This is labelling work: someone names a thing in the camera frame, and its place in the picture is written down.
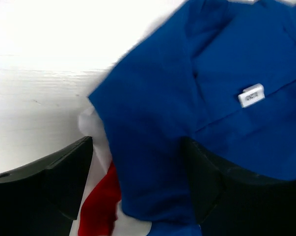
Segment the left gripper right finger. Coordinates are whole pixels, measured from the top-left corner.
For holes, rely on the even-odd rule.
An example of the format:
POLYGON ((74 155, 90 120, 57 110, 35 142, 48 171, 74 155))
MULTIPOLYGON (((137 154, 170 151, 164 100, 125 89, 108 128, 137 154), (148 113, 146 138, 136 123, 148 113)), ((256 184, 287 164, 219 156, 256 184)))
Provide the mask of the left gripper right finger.
POLYGON ((181 153, 202 235, 296 236, 296 179, 257 174, 189 137, 181 153))

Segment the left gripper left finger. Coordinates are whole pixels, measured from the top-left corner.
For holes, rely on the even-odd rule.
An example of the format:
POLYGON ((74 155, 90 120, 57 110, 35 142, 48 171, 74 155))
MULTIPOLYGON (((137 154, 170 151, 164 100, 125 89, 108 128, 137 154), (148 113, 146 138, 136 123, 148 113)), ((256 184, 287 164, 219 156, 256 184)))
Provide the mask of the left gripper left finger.
POLYGON ((93 155, 91 137, 0 174, 0 236, 67 236, 93 155))

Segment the blue white red jacket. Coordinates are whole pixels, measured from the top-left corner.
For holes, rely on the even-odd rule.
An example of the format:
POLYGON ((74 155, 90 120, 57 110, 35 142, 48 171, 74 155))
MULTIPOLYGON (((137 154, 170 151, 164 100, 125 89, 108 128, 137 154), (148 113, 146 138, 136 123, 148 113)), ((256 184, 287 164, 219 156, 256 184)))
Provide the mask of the blue white red jacket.
POLYGON ((79 117, 105 175, 80 236, 203 236, 181 140, 296 179, 296 3, 188 0, 126 54, 79 117))

